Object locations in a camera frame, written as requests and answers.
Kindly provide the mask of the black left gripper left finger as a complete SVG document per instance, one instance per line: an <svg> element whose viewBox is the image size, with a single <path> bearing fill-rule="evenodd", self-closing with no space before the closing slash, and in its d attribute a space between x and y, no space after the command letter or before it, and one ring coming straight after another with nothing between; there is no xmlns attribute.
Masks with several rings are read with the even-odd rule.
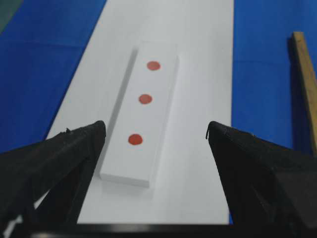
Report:
<svg viewBox="0 0 317 238"><path fill-rule="evenodd" d="M0 230L27 224L76 224L105 144L99 120L0 155Z"/></svg>

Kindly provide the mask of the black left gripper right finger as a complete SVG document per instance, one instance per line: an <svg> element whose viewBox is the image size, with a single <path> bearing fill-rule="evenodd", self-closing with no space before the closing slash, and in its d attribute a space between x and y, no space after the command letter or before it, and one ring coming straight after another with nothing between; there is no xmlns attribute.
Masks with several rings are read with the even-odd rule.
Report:
<svg viewBox="0 0 317 238"><path fill-rule="evenodd" d="M206 139L238 237L316 237L316 157L216 121Z"/></svg>

